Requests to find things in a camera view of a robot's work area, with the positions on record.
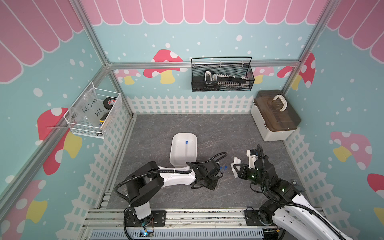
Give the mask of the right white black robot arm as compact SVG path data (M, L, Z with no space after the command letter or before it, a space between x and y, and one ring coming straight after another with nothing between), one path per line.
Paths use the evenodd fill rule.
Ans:
M265 226L276 225L298 240L350 239L323 217L294 185L279 178L266 156L249 156L248 164L235 157L231 167L237 178L259 186L268 199L259 210L246 210L247 220Z

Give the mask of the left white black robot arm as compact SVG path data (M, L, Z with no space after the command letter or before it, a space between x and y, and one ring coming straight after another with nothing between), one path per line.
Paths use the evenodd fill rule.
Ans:
M139 221L149 220L153 217L150 200L162 188L185 185L215 190L223 177L219 161L226 156L221 152L202 162L186 162L182 168L163 168L151 161L118 183L113 192L129 204Z

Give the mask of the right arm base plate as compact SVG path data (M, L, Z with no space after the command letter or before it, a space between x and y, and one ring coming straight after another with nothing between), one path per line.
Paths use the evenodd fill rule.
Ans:
M248 227L260 227L260 228L275 228L277 225L274 220L282 223L288 216L284 212L276 214L270 213L266 210L255 210L253 208L247 208L244 210L245 220Z

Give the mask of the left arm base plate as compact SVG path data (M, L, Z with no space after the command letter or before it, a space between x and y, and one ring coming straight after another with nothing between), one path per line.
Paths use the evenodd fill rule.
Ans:
M164 227L166 216L166 211L152 211L148 217L139 220L136 214L128 210L125 212L124 223L126 227Z

